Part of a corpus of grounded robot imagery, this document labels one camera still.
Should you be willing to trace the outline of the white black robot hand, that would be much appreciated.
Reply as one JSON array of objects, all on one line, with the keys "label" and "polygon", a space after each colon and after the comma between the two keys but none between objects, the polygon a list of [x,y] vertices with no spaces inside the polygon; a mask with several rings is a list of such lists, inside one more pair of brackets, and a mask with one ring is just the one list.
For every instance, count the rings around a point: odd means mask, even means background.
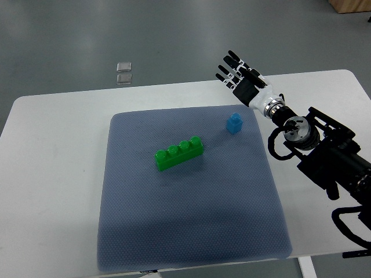
[{"label": "white black robot hand", "polygon": [[285,106],[285,100],[274,93],[272,84],[233,51],[229,50],[223,61],[229,68],[219,65],[220,72],[216,74],[216,78],[229,88],[242,104],[260,111],[269,119]]}]

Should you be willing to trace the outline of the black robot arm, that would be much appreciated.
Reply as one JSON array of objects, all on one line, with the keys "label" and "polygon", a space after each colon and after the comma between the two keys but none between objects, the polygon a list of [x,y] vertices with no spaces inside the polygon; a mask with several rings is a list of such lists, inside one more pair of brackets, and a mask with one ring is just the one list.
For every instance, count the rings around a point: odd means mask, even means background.
[{"label": "black robot arm", "polygon": [[298,116],[289,107],[276,105],[268,115],[277,126],[268,138],[268,151],[280,161],[298,157],[297,168],[331,200],[340,197],[338,187],[343,187],[359,205],[335,209],[332,220],[345,237],[370,250],[370,242],[355,235],[340,218],[357,214],[370,227],[370,162],[359,156],[361,148],[352,130],[314,107],[308,111]]}]

